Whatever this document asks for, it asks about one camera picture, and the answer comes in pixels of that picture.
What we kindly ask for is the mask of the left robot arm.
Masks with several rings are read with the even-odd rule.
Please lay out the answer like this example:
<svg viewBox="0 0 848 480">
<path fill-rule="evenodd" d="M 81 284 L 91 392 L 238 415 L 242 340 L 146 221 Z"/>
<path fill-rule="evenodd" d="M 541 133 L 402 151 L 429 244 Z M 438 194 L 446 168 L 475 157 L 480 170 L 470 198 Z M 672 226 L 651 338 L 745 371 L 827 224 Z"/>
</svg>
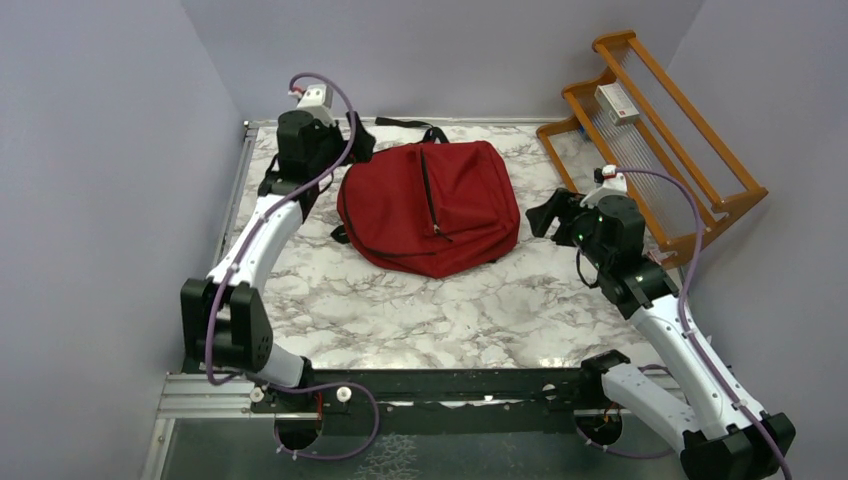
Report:
<svg viewBox="0 0 848 480">
<path fill-rule="evenodd" d="M 343 90 L 313 78 L 306 88 L 289 85 L 297 104 L 278 118 L 278 152 L 244 229 L 205 277 L 188 279 L 180 291 L 185 353 L 205 366 L 209 383 L 243 374 L 275 388 L 294 411 L 313 401 L 311 363 L 274 342 L 262 293 L 321 196 L 321 182 L 345 164 L 369 161 L 375 145 Z"/>
</svg>

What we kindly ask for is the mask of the red backpack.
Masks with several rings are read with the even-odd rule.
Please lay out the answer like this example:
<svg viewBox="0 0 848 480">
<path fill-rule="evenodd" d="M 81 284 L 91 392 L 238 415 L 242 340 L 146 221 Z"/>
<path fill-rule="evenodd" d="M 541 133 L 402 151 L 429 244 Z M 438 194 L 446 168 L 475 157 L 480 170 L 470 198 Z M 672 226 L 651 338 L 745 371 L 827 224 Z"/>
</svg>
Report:
<svg viewBox="0 0 848 480">
<path fill-rule="evenodd" d="M 332 239 L 380 268 L 436 279 L 496 262 L 516 247 L 521 223 L 504 159 L 488 141 L 424 129 L 420 141 L 347 170 Z"/>
</svg>

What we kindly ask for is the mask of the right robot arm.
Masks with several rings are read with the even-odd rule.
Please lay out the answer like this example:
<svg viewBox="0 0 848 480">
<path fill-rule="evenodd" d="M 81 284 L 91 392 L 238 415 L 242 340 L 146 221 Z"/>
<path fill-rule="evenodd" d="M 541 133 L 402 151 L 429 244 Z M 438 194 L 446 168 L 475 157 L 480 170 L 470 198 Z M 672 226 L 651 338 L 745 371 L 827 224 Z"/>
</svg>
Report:
<svg viewBox="0 0 848 480">
<path fill-rule="evenodd" d="M 526 216 L 536 237 L 559 223 L 553 242 L 575 248 L 595 267 L 595 287 L 649 341 L 684 397 L 625 359 L 605 358 L 578 378 L 579 398 L 630 410 L 671 447 L 689 479 L 791 478 L 786 455 L 794 425 L 783 413 L 769 413 L 711 347 L 687 306 L 692 278 L 676 285 L 646 253 L 646 219 L 627 193 L 631 172 L 607 165 L 589 193 L 559 188 Z"/>
</svg>

